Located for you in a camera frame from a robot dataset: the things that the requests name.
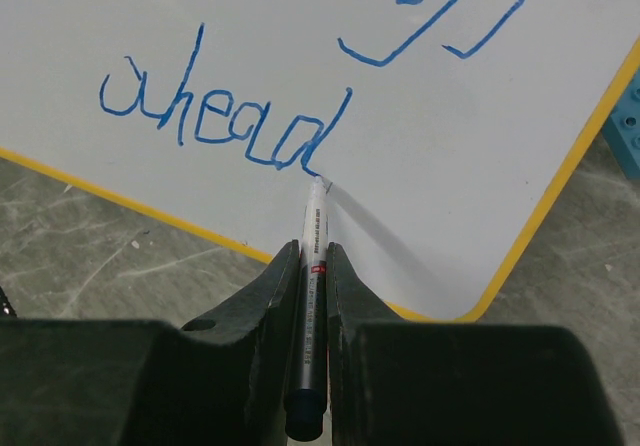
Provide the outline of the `white blue whiteboard marker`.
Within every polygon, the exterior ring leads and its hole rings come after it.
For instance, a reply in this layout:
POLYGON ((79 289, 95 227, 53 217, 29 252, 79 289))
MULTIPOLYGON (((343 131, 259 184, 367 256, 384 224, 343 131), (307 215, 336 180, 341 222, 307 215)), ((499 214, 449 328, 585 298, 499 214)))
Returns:
POLYGON ((300 241, 296 318, 284 397, 285 432, 299 442, 314 441, 321 436, 327 408, 326 194, 324 179, 315 177, 300 241))

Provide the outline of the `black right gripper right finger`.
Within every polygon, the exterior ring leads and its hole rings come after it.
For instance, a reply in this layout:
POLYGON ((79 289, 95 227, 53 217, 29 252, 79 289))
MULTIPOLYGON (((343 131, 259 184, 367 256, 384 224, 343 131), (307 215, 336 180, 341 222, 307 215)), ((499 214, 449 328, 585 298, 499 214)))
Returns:
POLYGON ((420 323, 388 307, 331 244, 336 445, 620 445, 595 365, 568 329, 420 323))

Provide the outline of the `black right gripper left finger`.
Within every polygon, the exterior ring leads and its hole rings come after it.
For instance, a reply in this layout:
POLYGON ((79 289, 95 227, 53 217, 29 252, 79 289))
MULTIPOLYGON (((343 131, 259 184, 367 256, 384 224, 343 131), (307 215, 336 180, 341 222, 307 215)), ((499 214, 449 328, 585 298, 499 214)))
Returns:
POLYGON ((5 445, 284 444, 282 396, 299 247, 174 327, 5 319, 5 445))

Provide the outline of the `yellow framed whiteboard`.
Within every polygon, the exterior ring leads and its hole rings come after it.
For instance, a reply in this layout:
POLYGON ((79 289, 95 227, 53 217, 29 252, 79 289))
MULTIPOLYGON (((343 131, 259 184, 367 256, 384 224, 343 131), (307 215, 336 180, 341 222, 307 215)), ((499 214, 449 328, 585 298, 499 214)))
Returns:
POLYGON ((265 261, 314 176, 403 312, 481 315, 639 64, 639 0, 1 0, 1 154, 265 261))

